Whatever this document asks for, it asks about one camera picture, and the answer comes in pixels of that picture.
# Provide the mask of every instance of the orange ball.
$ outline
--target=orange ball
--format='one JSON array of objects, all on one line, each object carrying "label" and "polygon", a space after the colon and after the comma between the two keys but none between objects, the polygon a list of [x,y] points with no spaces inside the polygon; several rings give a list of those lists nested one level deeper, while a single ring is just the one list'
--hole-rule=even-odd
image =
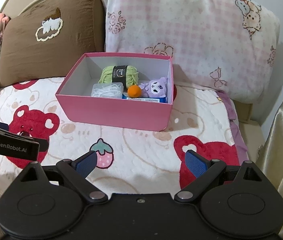
[{"label": "orange ball", "polygon": [[138,98],[142,95],[142,90],[137,85],[132,85],[128,88],[127,94],[130,98]]}]

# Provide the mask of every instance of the bed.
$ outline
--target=bed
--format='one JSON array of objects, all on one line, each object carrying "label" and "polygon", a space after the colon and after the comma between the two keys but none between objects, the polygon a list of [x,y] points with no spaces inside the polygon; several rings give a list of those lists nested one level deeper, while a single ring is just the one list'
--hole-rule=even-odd
[{"label": "bed", "polygon": [[[14,18],[41,1],[6,0],[0,12]],[[232,101],[214,90],[179,85],[174,87],[173,110],[164,131],[75,123],[55,97],[63,79],[1,88],[0,122],[9,124],[14,133],[49,140],[48,151],[39,154],[42,165],[97,151],[97,168],[87,180],[108,196],[112,192],[173,195],[195,179],[184,164],[186,150],[239,165],[248,159],[256,161],[264,143],[258,123],[250,120],[252,104]],[[0,196],[27,163],[0,156]]]}]

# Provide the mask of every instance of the screw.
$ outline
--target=screw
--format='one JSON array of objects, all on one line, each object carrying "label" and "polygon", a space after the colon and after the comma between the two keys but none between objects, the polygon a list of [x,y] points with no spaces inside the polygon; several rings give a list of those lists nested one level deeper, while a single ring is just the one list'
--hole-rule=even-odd
[{"label": "screw", "polygon": [[101,192],[101,191],[93,191],[89,194],[89,197],[91,199],[102,199],[104,198],[106,195],[104,192]]},{"label": "screw", "polygon": [[177,196],[180,199],[191,199],[193,197],[193,193],[189,191],[180,191],[177,193]]}]

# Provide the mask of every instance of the pillow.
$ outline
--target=pillow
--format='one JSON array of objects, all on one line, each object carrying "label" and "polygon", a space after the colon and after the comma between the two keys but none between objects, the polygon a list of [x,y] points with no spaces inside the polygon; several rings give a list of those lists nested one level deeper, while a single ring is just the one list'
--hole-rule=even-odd
[{"label": "pillow", "polygon": [[251,0],[105,0],[106,51],[172,56],[174,83],[253,103],[267,88],[279,20]]},{"label": "pillow", "polygon": [[10,20],[3,34],[0,86],[64,77],[85,52],[103,52],[101,0],[45,0]]}]

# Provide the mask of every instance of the blue wipes package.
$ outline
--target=blue wipes package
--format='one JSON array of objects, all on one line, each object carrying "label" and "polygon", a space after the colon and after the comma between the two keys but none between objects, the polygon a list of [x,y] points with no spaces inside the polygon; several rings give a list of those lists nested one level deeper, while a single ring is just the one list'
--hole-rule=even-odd
[{"label": "blue wipes package", "polygon": [[163,98],[130,98],[127,95],[123,94],[122,99],[144,101],[144,102],[155,102],[155,103],[167,103],[167,97],[163,97]]}]

